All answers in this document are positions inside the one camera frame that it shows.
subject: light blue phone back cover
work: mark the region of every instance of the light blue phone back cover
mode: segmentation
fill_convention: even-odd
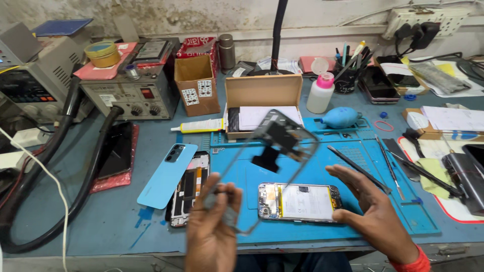
[[[175,145],[184,145],[185,147],[176,162],[167,162],[165,159]],[[139,204],[160,210],[164,209],[177,188],[183,173],[190,164],[193,155],[198,150],[198,145],[174,144],[173,146],[165,155],[141,194],[139,194],[137,200]]]

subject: red switch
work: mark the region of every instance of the red switch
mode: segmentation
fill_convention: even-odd
[[[149,89],[149,88],[146,88],[146,89],[141,89],[141,93],[143,94],[143,96],[144,96],[146,99],[153,99],[153,98],[154,98],[154,95],[153,95],[153,93],[151,92],[151,89]]]

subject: pink cap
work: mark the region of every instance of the pink cap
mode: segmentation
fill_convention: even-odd
[[[329,89],[333,85],[333,82],[334,82],[334,75],[331,74],[330,72],[325,72],[318,76],[316,85],[323,89]]]

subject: white plastic bottle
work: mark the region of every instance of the white plastic bottle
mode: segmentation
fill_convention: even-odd
[[[313,82],[309,97],[307,98],[306,108],[312,113],[323,113],[331,99],[334,91],[334,75],[325,72],[318,76]]]
[[[112,14],[114,24],[116,28],[121,34],[121,38],[123,42],[130,43],[130,42],[139,42],[139,37],[136,32],[135,26],[133,25],[133,21],[129,17],[129,15],[124,11],[124,9],[116,3],[116,0],[113,1],[112,6]]]

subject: orange wristband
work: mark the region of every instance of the orange wristband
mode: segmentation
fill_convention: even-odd
[[[430,261],[428,260],[427,255],[425,255],[421,247],[419,247],[418,245],[416,246],[419,249],[419,253],[420,253],[419,258],[413,263],[409,263],[409,264],[399,264],[399,263],[394,263],[390,261],[391,265],[393,265],[393,268],[395,268],[395,270],[397,270],[398,272],[429,272],[430,271]]]

